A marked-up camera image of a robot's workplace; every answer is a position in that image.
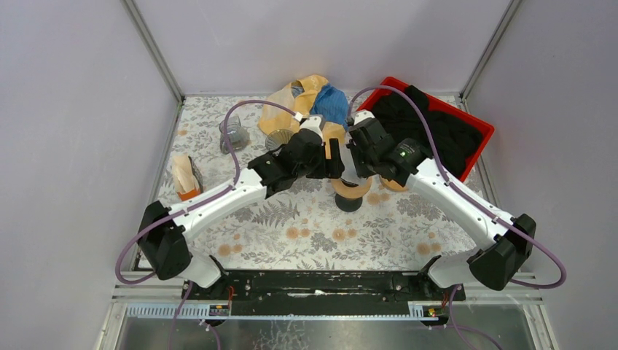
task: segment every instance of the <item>floral tablecloth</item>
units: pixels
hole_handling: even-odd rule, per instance
[[[171,155],[186,153],[200,169],[206,189],[230,179],[234,165],[219,150],[218,125],[235,103],[261,97],[189,97]],[[455,98],[442,98],[455,105]],[[238,109],[251,143],[238,153],[241,166],[266,151],[258,129],[261,106]],[[179,202],[168,163],[159,199]],[[481,193],[480,178],[466,184]],[[300,179],[268,200],[241,209],[190,244],[194,254],[214,255],[225,268],[418,270],[436,254],[455,254],[474,242],[457,224],[419,195],[392,192],[374,178],[362,207],[345,213],[335,205],[329,180]],[[148,268],[140,259],[139,267]]]

